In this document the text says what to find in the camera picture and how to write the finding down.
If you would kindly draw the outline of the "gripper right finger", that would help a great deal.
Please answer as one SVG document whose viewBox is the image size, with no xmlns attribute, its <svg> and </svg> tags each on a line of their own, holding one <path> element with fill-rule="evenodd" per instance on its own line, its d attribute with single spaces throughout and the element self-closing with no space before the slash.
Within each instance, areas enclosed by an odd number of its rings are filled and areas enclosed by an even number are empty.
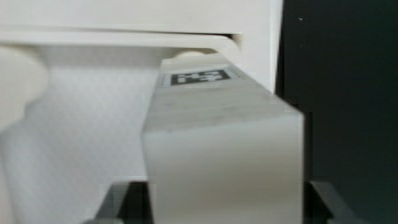
<svg viewBox="0 0 398 224">
<path fill-rule="evenodd" d="M 355 213 L 328 182 L 309 182 L 309 223 L 355 224 Z"/>
</svg>

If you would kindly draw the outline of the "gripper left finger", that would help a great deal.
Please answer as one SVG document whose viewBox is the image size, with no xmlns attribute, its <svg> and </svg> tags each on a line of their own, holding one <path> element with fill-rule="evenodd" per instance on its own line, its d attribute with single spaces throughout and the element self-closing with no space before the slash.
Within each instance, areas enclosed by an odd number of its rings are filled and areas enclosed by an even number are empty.
<svg viewBox="0 0 398 224">
<path fill-rule="evenodd" d="M 149 190 L 143 181 L 111 184 L 86 224 L 150 224 Z"/>
</svg>

